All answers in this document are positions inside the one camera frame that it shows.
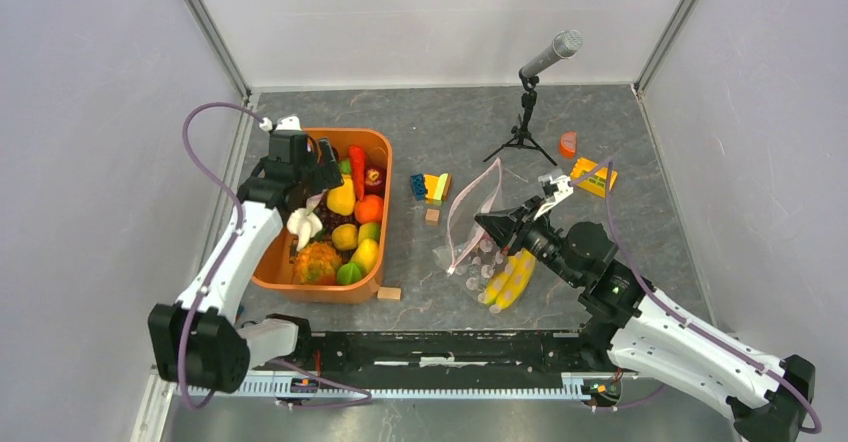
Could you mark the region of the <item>yellow banana bunch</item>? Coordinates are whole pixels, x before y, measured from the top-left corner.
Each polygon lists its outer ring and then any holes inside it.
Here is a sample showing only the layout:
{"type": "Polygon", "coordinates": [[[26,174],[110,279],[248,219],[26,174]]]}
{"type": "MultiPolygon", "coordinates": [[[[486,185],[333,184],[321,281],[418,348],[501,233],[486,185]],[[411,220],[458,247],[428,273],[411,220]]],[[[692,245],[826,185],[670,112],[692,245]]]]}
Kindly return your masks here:
{"type": "Polygon", "coordinates": [[[478,301],[493,314],[510,308],[524,293],[535,266],[536,258],[527,250],[509,256],[504,268],[489,279],[478,301]]]}

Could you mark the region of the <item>dark grape bunch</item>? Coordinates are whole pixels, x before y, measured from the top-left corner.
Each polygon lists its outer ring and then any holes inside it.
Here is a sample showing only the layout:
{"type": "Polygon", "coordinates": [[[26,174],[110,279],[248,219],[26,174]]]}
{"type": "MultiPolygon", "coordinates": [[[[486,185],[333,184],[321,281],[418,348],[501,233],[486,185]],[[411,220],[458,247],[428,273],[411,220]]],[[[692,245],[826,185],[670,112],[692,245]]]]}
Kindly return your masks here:
{"type": "Polygon", "coordinates": [[[341,216],[332,213],[326,206],[325,198],[326,195],[323,197],[319,205],[314,210],[314,213],[320,218],[321,222],[323,223],[323,232],[325,234],[331,234],[332,231],[339,225],[355,223],[355,218],[353,214],[350,216],[341,216]]]}

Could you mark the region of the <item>clear zip top bag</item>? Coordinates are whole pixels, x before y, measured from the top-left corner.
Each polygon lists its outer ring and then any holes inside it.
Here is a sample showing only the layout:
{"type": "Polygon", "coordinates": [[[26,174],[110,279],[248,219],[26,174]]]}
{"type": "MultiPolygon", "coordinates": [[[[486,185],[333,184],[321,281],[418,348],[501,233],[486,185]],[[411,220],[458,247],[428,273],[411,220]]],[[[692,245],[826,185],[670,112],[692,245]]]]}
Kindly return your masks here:
{"type": "Polygon", "coordinates": [[[503,208],[502,179],[502,165],[496,158],[453,198],[446,215],[445,244],[434,250],[437,265],[479,304],[478,295],[509,257],[474,221],[477,213],[503,208]]]}

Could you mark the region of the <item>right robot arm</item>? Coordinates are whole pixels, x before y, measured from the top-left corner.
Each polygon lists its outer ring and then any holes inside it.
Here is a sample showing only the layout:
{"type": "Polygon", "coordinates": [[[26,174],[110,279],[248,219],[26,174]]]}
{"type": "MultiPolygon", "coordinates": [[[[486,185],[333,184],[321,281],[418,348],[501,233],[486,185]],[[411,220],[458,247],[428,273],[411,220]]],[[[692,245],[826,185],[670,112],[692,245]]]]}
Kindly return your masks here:
{"type": "Polygon", "coordinates": [[[556,229],[541,208],[533,197],[474,220],[504,253],[525,251],[579,290],[590,315],[577,344],[585,367],[653,378],[730,420],[747,441],[794,441],[822,431],[810,361],[759,351],[707,324],[618,261],[602,225],[556,229]]]}

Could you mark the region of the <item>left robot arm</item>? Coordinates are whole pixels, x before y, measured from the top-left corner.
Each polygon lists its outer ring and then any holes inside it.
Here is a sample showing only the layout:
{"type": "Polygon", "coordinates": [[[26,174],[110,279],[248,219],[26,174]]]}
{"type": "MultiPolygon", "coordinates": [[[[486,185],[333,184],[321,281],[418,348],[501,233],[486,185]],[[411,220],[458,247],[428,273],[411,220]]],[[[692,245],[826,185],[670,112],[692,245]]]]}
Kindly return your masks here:
{"type": "Polygon", "coordinates": [[[228,228],[209,259],[174,303],[157,304],[148,316],[163,380],[233,393],[250,369],[273,359],[295,370],[312,361],[306,320],[271,315],[239,329],[236,315],[255,269],[289,216],[342,183],[327,138],[299,130],[270,135],[269,153],[238,187],[228,228]]]}

